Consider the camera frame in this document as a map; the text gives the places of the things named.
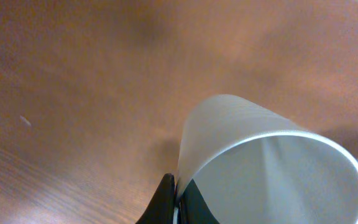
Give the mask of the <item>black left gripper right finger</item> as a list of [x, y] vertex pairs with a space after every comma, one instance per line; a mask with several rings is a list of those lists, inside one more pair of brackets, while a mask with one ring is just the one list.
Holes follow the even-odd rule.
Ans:
[[180, 197], [178, 221], [181, 224], [219, 224], [194, 180], [190, 181]]

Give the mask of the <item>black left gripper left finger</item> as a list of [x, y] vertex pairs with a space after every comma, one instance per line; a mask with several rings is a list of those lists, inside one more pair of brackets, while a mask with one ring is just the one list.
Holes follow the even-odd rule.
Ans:
[[175, 180], [172, 174], [165, 174], [145, 212], [136, 224], [172, 224], [175, 206]]

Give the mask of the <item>grey cup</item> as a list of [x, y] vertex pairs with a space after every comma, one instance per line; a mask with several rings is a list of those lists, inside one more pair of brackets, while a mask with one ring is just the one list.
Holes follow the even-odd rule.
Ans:
[[212, 96], [188, 115], [177, 203], [191, 180], [219, 223], [358, 223], [356, 159], [238, 96]]

